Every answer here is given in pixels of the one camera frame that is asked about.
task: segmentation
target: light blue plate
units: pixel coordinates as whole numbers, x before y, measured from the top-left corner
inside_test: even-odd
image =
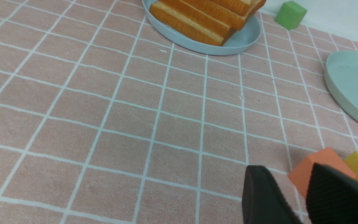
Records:
[[[358,121],[358,52],[338,51],[327,59],[325,83],[338,104]]]
[[[256,16],[252,16],[244,26],[244,28],[236,32],[227,42],[222,46],[213,46],[194,41],[169,26],[158,21],[149,12],[152,3],[157,0],[142,0],[145,8],[146,17],[150,23],[158,30],[164,37],[170,39],[175,44],[207,55],[234,55],[248,49],[260,37],[261,28]]]

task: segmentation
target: empty plate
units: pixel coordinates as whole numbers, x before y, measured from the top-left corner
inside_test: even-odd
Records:
[[[358,52],[338,51],[331,54],[327,59],[324,79],[338,104],[358,121]]]

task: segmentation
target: toast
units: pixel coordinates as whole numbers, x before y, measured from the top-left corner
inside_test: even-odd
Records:
[[[238,14],[239,16],[245,16],[248,12],[248,7],[251,4],[251,0],[210,0],[213,3],[220,5],[228,10]]]
[[[205,12],[200,11],[194,6],[182,0],[159,0],[165,5],[175,9],[179,13],[185,15],[189,19],[196,21],[203,27],[215,32],[223,38],[229,38],[235,32],[229,25],[217,20]]]
[[[214,17],[217,20],[233,27],[236,30],[241,30],[248,19],[260,9],[266,0],[250,0],[250,5],[244,16],[240,16],[225,7],[222,7],[212,1],[215,0],[183,0],[186,3],[196,7],[204,13]]]
[[[195,41],[222,46],[227,40],[160,1],[150,6],[150,13],[162,23]]]

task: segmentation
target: white wall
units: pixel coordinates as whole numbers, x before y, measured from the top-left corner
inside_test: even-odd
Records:
[[[288,0],[267,0],[261,12],[276,15]],[[301,24],[358,41],[358,0],[295,0],[307,9]]]

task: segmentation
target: green cube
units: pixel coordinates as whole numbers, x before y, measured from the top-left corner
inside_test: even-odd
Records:
[[[294,1],[282,4],[276,16],[276,22],[287,30],[297,28],[306,15],[307,10]]]

